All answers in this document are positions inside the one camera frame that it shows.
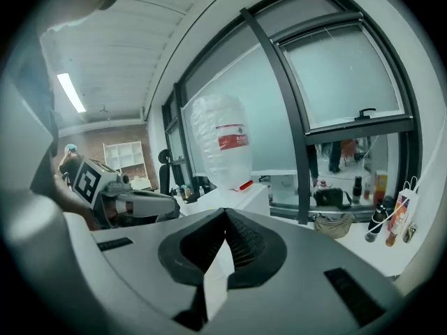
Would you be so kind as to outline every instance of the red label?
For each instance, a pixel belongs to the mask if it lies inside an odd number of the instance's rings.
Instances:
[[[249,144],[247,134],[230,134],[217,138],[221,150],[243,147]]]

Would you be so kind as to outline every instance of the black window frame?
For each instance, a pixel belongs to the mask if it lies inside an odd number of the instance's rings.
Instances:
[[[190,75],[194,73],[198,65],[212,53],[212,50],[234,29],[241,24],[248,24],[256,35],[258,42],[263,48],[270,65],[274,71],[277,83],[281,90],[281,94],[286,106],[288,119],[291,124],[291,132],[295,148],[295,157],[298,174],[298,209],[292,208],[291,205],[280,205],[272,203],[270,207],[271,214],[284,218],[292,218],[298,220],[301,224],[306,224],[312,219],[312,215],[316,212],[334,213],[336,211],[328,208],[310,207],[310,175],[309,175],[309,157],[307,155],[306,146],[311,144],[320,144],[322,142],[332,142],[343,139],[352,139],[357,137],[367,137],[375,135],[385,135],[398,133],[399,135],[399,170],[397,174],[397,184],[395,198],[397,192],[405,180],[412,176],[420,176],[422,165],[422,133],[420,130],[420,119],[416,97],[411,86],[411,81],[407,75],[403,63],[396,53],[394,47],[375,21],[353,0],[331,0],[340,7],[338,13],[327,14],[321,17],[301,22],[268,36],[263,28],[256,21],[255,16],[261,11],[275,5],[282,0],[263,0],[260,3],[248,9],[242,9],[240,15],[237,16],[230,24],[225,26],[196,56],[184,71],[179,81],[174,84],[174,90],[165,106],[169,106],[168,102],[171,98],[175,98],[177,102],[177,119],[175,121],[169,119],[170,111],[163,112],[163,121],[167,131],[174,125],[179,125],[182,148],[184,150],[186,168],[191,180],[193,189],[198,190],[200,177],[193,177],[191,161],[189,160],[189,149],[186,145],[186,137],[184,134],[184,121],[182,120],[181,108],[187,103],[185,82]],[[370,37],[379,47],[381,53],[385,57],[393,77],[395,78],[397,88],[399,89],[402,104],[404,106],[404,114],[397,114],[388,117],[377,117],[360,121],[352,121],[345,124],[337,124],[323,128],[310,129],[309,121],[302,101],[298,84],[295,80],[291,67],[286,57],[281,51],[284,43],[289,43],[298,36],[308,34],[310,31],[322,29],[323,27],[343,26],[346,24],[361,24]],[[169,146],[168,135],[166,134],[166,142]],[[358,210],[359,214],[368,214],[368,207],[352,208],[354,214]],[[359,221],[367,221],[369,216],[358,216]]]

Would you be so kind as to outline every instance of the person's leg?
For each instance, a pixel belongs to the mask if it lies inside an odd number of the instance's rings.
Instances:
[[[340,171],[340,158],[342,157],[342,142],[332,142],[332,151],[329,156],[329,171]]]
[[[307,145],[307,156],[309,157],[309,169],[310,175],[312,176],[312,185],[316,186],[318,182],[318,161],[316,158],[316,147],[315,145]]]

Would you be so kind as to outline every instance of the black bag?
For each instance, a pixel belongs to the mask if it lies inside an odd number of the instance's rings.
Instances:
[[[314,193],[317,206],[335,206],[338,209],[348,209],[352,205],[352,199],[346,191],[349,204],[343,204],[343,190],[340,188],[322,188]]]

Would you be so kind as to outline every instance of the brick wall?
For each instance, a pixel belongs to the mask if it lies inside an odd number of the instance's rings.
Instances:
[[[159,179],[156,170],[154,169],[154,163],[152,162],[151,158],[146,125],[105,128],[61,137],[59,138],[57,156],[53,159],[54,169],[59,172],[57,166],[64,156],[64,148],[67,144],[76,145],[81,155],[90,159],[100,160],[104,163],[105,160],[103,144],[113,145],[138,141],[141,142],[142,154],[147,170],[147,178],[151,181],[151,185],[153,188],[158,188]],[[129,179],[131,180],[136,175],[138,175],[139,177],[146,177],[145,168],[143,165],[125,167],[122,169],[122,171],[124,174],[127,174],[129,176]]]

